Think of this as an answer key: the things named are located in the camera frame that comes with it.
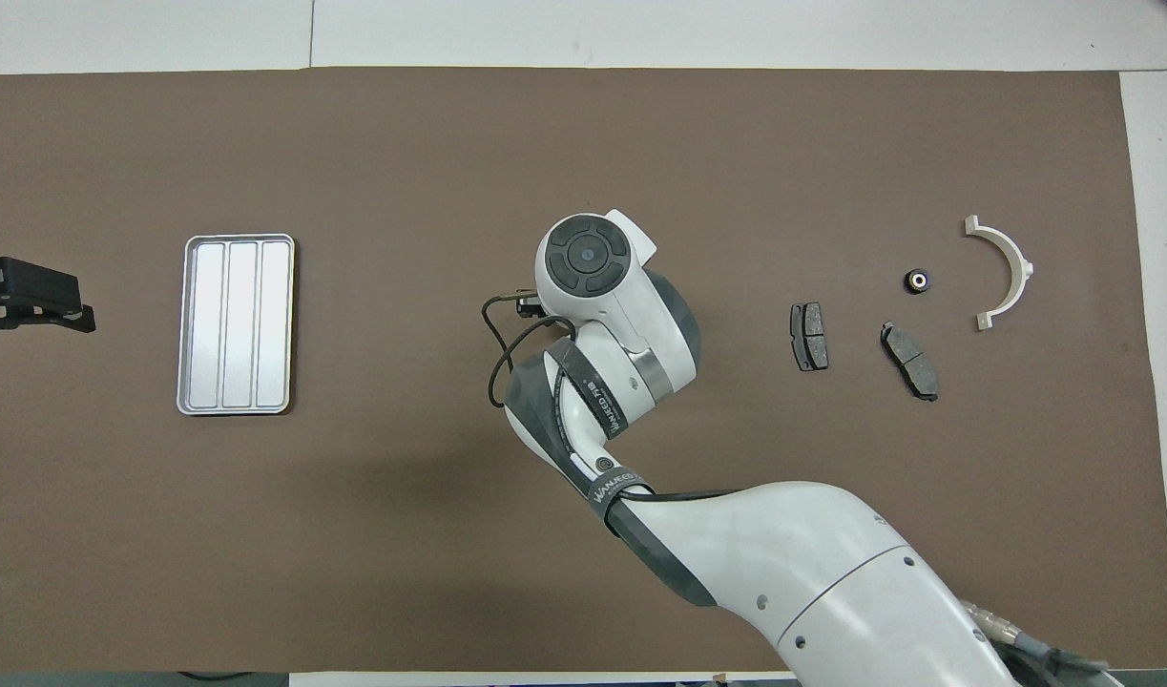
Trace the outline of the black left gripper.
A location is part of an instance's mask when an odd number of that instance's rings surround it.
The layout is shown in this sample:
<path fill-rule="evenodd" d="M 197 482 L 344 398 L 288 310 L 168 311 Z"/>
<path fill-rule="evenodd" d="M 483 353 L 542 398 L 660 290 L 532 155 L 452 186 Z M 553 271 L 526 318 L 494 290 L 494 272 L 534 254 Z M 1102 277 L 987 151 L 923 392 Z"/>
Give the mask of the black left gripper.
<path fill-rule="evenodd" d="M 81 282 L 64 271 L 0 257 L 0 329 L 55 324 L 95 332 L 95 309 L 81 308 Z"/>

